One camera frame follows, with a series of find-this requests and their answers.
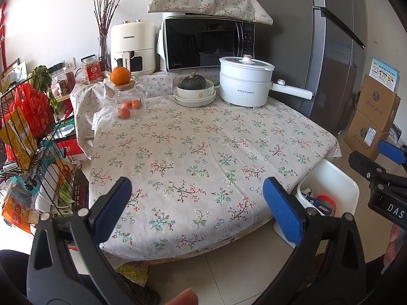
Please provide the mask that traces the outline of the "person left hand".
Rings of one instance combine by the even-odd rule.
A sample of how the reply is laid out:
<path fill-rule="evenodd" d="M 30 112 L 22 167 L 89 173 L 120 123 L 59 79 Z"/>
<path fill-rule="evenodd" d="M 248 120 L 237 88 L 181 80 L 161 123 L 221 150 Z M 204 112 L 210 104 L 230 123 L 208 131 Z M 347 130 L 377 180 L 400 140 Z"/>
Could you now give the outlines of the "person left hand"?
<path fill-rule="evenodd" d="M 170 300 L 166 305 L 198 305 L 198 295 L 191 289 L 186 289 Z"/>

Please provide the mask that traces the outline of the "person right hand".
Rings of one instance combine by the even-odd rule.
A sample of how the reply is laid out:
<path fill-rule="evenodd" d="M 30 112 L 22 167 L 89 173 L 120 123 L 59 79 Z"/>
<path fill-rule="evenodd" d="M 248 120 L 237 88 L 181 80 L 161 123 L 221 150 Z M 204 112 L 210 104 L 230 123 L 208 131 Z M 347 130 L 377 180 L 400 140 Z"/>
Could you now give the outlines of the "person right hand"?
<path fill-rule="evenodd" d="M 390 230 L 389 244 L 384 256 L 384 267 L 387 268 L 396 258 L 401 246 L 406 241 L 406 231 L 394 224 Z"/>

